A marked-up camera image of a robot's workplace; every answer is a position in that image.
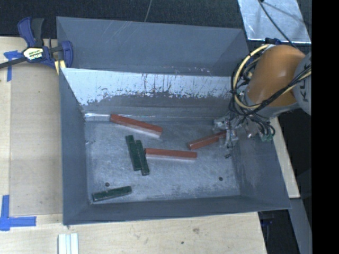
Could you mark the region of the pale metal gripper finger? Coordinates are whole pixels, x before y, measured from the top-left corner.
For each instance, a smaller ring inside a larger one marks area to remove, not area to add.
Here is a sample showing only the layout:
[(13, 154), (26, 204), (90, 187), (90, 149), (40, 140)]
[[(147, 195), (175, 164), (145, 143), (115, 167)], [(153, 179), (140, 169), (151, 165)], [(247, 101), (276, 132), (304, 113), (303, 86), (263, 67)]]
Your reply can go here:
[(238, 141), (238, 134), (237, 130), (226, 130), (226, 135), (225, 135), (225, 148), (231, 149), (234, 147), (234, 145)]
[(214, 119), (213, 128), (215, 130), (230, 130), (230, 122), (225, 117)]

